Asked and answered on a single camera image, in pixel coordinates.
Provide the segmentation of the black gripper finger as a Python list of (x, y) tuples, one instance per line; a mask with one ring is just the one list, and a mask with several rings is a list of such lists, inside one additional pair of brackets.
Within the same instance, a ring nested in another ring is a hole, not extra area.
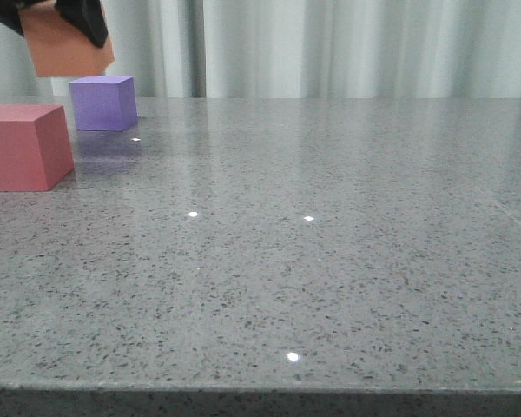
[(79, 29), (97, 48), (108, 38), (108, 29), (99, 0), (59, 0), (56, 9), (61, 17)]
[(41, 0), (0, 0), (0, 23), (22, 36), (19, 11), (40, 2)]

